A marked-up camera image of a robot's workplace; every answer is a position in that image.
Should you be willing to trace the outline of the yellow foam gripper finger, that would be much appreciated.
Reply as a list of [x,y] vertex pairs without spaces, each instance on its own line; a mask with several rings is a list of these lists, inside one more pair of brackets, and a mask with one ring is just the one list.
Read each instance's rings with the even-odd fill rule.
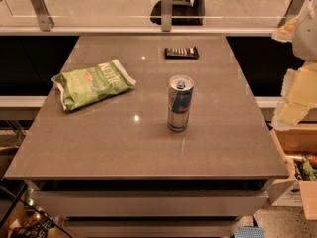
[[271,120],[277,131],[295,127],[317,104],[317,63],[306,62],[299,70],[289,69],[284,76],[281,99]]

